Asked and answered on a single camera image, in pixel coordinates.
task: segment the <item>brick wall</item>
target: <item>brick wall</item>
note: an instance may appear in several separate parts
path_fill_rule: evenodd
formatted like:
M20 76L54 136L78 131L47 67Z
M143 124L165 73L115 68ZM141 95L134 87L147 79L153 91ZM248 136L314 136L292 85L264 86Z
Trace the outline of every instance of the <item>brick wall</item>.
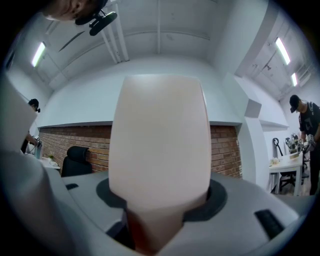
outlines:
M54 155L54 161L63 166L67 150L72 146L88 147L86 159L94 172L107 171L111 126L75 126L41 128L43 156ZM211 126L211 170L237 178L242 177L240 151L236 130L232 126Z

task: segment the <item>man in black shirt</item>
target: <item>man in black shirt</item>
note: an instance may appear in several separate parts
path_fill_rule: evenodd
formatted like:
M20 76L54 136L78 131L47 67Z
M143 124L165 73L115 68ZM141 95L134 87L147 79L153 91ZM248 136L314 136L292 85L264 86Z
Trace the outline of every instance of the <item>man in black shirt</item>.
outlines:
M38 112L38 108L39 108L39 101L36 99L36 98L33 98L31 99L28 104L31 106L31 108L35 111L35 112ZM21 147L21 151L23 153L26 153L26 150L27 150L27 146L28 146L28 143L31 143L33 144L34 146L37 145L38 141L32 137L30 135L30 133L28 132L28 134L26 135L25 137L25 140L22 144L22 147Z
M318 188L320 171L320 108L313 102L303 102L297 95L290 98L291 113L300 112L299 123L301 139L306 141L306 135L313 135L315 149L310 152L310 195L314 195Z

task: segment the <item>fluorescent light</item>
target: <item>fluorescent light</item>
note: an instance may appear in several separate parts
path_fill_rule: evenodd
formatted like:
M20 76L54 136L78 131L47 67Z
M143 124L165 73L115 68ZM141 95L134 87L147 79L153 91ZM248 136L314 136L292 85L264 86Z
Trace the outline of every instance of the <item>fluorescent light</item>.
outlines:
M284 44L282 43L282 41L279 37L275 41L275 44L278 47L278 49L280 50L280 52L284 58L285 63L288 65L290 63L290 58L289 58L289 55L287 53L287 50L286 50Z
M36 50L36 53L35 53L35 55L33 57L32 66L35 67L37 65L37 63L38 63L42 53L44 52L45 48L46 48L45 44L43 42L40 43L40 45L38 47L38 50Z
M298 84L296 73L292 74L291 79L292 79L293 86L296 86Z

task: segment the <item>black pants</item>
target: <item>black pants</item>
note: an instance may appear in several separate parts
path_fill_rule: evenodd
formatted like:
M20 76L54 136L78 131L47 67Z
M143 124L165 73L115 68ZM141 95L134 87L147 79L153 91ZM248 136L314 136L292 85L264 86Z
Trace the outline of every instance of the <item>black pants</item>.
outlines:
M317 145L316 149L310 152L310 180L311 189L310 195L314 195L318 188L320 171L320 147Z

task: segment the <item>chair backrest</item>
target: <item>chair backrest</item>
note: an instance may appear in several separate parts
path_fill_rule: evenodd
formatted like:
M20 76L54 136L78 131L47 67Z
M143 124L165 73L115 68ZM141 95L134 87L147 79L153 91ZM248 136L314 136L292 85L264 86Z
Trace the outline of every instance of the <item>chair backrest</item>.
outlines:
M86 161L87 147L72 146L63 160L62 177L85 175L92 173L91 163Z
M122 85L112 123L109 185L142 219L153 248L206 201L211 137L200 81L133 75Z

